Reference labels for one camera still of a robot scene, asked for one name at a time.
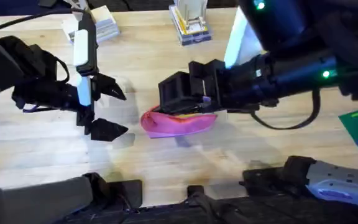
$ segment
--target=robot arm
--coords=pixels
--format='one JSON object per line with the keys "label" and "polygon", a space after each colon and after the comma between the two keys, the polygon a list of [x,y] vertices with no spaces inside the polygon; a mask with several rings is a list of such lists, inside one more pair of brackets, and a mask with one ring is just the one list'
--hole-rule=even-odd
{"label": "robot arm", "polygon": [[[96,28],[91,14],[79,9],[58,12],[83,12],[82,20],[78,23],[75,39],[76,71],[82,76],[85,85],[78,87],[67,83],[69,74],[67,66],[59,58],[42,50],[38,45],[27,46],[17,37],[9,36],[0,39],[0,92],[14,87],[12,99],[16,106],[25,113],[48,110],[68,110],[77,113],[77,126],[85,127],[85,134],[91,135],[92,140],[113,141],[128,129],[105,119],[94,120],[94,102],[101,94],[126,100],[124,93],[115,79],[99,73],[96,56]],[[33,19],[46,14],[27,17]],[[19,19],[0,26],[0,29],[18,22]],[[57,80],[57,62],[67,72],[64,80]],[[35,105],[25,110],[26,104]]]}
{"label": "robot arm", "polygon": [[240,7],[268,53],[231,68],[218,60],[191,62],[189,73],[159,84],[155,111],[255,114],[260,105],[312,91],[313,117],[319,89],[331,86],[358,100],[358,1],[243,0]]}

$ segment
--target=small box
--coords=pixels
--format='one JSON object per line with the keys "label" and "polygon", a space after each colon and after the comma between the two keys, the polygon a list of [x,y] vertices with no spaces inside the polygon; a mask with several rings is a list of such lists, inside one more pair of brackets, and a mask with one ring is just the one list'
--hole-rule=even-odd
{"label": "small box", "polygon": [[[120,34],[116,20],[111,15],[107,6],[93,9],[91,12],[96,26],[97,43],[113,38]],[[76,19],[75,15],[72,14],[69,19],[64,20],[62,27],[67,39],[73,43],[74,33],[78,30],[78,20]]]}
{"label": "small box", "polygon": [[205,25],[194,23],[186,28],[176,5],[169,6],[169,11],[172,22],[177,30],[178,39],[183,46],[212,39],[212,32],[207,23]]}

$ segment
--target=pink fabric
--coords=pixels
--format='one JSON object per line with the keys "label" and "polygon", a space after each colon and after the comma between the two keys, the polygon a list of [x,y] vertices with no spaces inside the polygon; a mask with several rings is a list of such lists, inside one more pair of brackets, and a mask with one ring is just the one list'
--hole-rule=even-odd
{"label": "pink fabric", "polygon": [[215,114],[205,114],[177,118],[150,110],[143,114],[140,123],[150,138],[167,138],[207,131],[217,117]]}

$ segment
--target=wood grain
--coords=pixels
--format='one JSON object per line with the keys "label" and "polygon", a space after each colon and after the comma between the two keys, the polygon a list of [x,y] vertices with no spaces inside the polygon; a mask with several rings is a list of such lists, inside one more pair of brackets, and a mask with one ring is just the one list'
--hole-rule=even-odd
{"label": "wood grain", "polygon": [[[144,205],[177,203],[186,186],[202,184],[215,198],[238,197],[244,169],[280,166],[288,156],[311,156],[339,166],[358,168],[358,148],[338,115],[358,110],[358,102],[337,89],[322,91],[322,109],[311,125],[294,131],[272,131],[246,114],[230,114],[207,133],[180,138],[149,139],[140,116],[159,103],[157,83],[191,60],[223,59],[236,9],[210,9],[213,40],[182,47],[168,11],[115,12],[122,34],[98,49],[102,73],[117,79],[128,100],[103,97],[96,114],[129,128],[114,142],[90,141],[75,126],[75,114],[51,111],[22,114],[10,95],[0,94],[0,187],[43,184],[99,172],[108,181],[141,179]],[[54,15],[0,31],[27,44],[39,44],[71,64],[72,46],[60,24],[68,15]],[[0,17],[0,24],[15,17]],[[64,77],[62,70],[59,76]],[[277,126],[289,126],[311,112],[311,94],[281,101],[259,115]]]}

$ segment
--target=black cable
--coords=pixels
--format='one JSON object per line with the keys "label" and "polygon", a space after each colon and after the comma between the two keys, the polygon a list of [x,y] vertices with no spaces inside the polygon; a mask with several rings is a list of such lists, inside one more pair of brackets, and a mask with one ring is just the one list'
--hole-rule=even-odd
{"label": "black cable", "polygon": [[313,110],[312,110],[309,118],[307,118],[306,120],[304,120],[300,124],[297,124],[297,125],[294,125],[294,126],[291,126],[291,127],[288,127],[288,128],[276,128],[276,127],[273,127],[273,126],[267,124],[265,121],[261,120],[256,115],[255,112],[252,112],[250,115],[259,124],[265,126],[266,128],[270,128],[270,129],[274,129],[274,130],[294,130],[294,129],[303,128],[303,127],[309,125],[310,123],[312,123],[317,118],[317,116],[318,116],[318,114],[320,112],[320,107],[321,107],[320,89],[313,90],[311,92],[311,98],[313,100]]}
{"label": "black cable", "polygon": [[88,13],[85,10],[82,10],[82,9],[56,9],[56,10],[44,12],[44,13],[41,13],[41,14],[37,14],[37,15],[33,15],[33,16],[27,16],[27,17],[23,17],[23,18],[20,18],[20,19],[15,19],[13,21],[6,22],[6,23],[0,25],[0,29],[9,27],[9,26],[14,25],[14,24],[18,24],[20,22],[29,21],[31,19],[36,19],[36,18],[39,18],[39,17],[47,16],[47,15],[64,14],[64,13],[72,13],[72,12]]}
{"label": "black cable", "polygon": [[127,6],[128,11],[133,11],[134,10],[133,8],[131,8],[131,6],[129,5],[127,0],[121,0],[121,1]]}

